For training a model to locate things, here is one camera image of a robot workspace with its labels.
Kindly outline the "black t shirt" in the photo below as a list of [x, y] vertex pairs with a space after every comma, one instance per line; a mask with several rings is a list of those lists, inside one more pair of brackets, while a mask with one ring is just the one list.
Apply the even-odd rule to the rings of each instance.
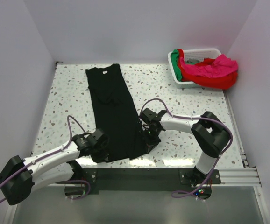
[[135, 159], [146, 153], [142, 126], [122, 76], [120, 65], [85, 71], [91, 95], [95, 124], [109, 137], [108, 162]]

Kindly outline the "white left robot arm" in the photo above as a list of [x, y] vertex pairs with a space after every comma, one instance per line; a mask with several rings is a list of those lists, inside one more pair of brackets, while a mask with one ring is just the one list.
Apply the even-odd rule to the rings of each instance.
[[24, 201], [32, 192], [56, 182], [78, 183], [84, 171], [77, 159], [83, 156], [107, 158], [109, 137], [97, 129], [76, 134], [64, 144], [37, 156], [14, 156], [0, 173], [0, 190], [9, 205]]

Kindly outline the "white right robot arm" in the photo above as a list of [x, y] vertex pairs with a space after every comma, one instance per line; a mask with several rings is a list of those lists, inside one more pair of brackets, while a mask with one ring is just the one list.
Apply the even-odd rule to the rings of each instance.
[[195, 137], [202, 150], [193, 172], [193, 177], [198, 183], [205, 183], [210, 178], [210, 172], [217, 159], [233, 141], [229, 128], [212, 112], [190, 118], [171, 115], [167, 110], [155, 113], [146, 108], [140, 113], [139, 118], [143, 122], [142, 136], [147, 144], [148, 153], [161, 142], [159, 135], [162, 131], [179, 131]]

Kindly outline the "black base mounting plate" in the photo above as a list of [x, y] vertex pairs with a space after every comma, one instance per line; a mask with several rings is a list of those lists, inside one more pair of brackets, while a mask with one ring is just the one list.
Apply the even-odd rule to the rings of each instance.
[[182, 196], [190, 192], [208, 199], [213, 184], [221, 184], [218, 170], [208, 175], [195, 168], [83, 168], [66, 181], [77, 190], [66, 194], [98, 194], [101, 191], [169, 191]]

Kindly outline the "green t shirt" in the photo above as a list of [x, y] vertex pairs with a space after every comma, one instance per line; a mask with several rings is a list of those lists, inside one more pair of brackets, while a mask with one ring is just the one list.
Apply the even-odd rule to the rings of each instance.
[[171, 63], [172, 63], [172, 67], [173, 67], [174, 74], [177, 81], [181, 82], [182, 74], [181, 74], [180, 68], [178, 67], [178, 57], [179, 57], [179, 52], [177, 49], [174, 49], [171, 53]]

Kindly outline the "white plastic laundry basket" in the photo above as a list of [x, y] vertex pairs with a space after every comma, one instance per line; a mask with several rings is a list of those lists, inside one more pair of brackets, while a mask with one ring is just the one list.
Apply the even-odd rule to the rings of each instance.
[[208, 81], [217, 82], [211, 64], [221, 52], [217, 49], [175, 49], [168, 54], [173, 79], [178, 89], [203, 87]]

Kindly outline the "red t shirt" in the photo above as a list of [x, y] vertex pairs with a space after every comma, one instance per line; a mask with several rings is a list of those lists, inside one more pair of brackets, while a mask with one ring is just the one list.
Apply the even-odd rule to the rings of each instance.
[[237, 80], [237, 61], [224, 54], [215, 59], [205, 58], [201, 62], [190, 64], [185, 62], [184, 51], [178, 49], [177, 65], [181, 81], [192, 81], [205, 87], [225, 90], [232, 87]]

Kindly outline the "pink t shirt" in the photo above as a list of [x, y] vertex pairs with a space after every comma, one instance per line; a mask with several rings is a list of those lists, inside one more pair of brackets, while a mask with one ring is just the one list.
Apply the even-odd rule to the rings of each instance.
[[202, 65], [187, 64], [183, 57], [179, 58], [179, 68], [181, 73], [187, 79], [194, 80], [196, 78], [222, 78], [232, 72], [238, 70], [236, 60], [228, 58], [224, 54], [219, 55], [215, 59], [205, 58]]

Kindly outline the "aluminium frame rail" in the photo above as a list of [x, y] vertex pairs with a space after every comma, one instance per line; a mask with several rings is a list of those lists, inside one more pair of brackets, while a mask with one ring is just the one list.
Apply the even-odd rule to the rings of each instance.
[[[221, 184], [227, 186], [257, 186], [260, 180], [255, 168], [240, 169], [220, 169]], [[56, 182], [54, 184], [67, 184], [66, 182]]]

